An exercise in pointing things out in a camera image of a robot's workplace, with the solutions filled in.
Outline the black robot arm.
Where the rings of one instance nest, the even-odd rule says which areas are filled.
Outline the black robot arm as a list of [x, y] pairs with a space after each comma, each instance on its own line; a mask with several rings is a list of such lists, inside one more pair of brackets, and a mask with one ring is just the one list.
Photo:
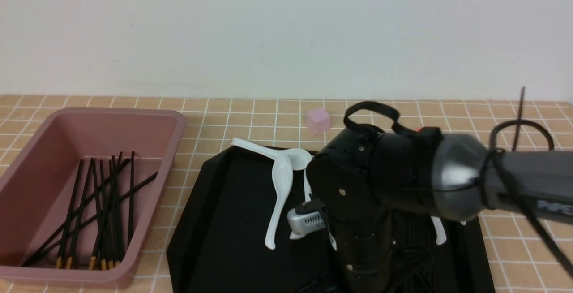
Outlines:
[[335, 262], [353, 293], [382, 293], [392, 283], [392, 215], [465, 222], [481, 211], [520, 212], [562, 267], [572, 262], [540, 218], [572, 223], [572, 152], [507, 152], [491, 134], [486, 148], [470, 134], [439, 128], [385, 133], [344, 129], [315, 154], [306, 173], [326, 210]]

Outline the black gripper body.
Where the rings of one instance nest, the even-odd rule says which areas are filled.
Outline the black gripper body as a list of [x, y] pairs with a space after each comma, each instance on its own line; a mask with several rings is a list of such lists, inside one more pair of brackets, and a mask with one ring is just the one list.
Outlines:
[[352, 293], [385, 293], [393, 278], [393, 214], [435, 210], [431, 165], [435, 139], [370, 127], [343, 129], [307, 168], [314, 198], [326, 208], [335, 262]]

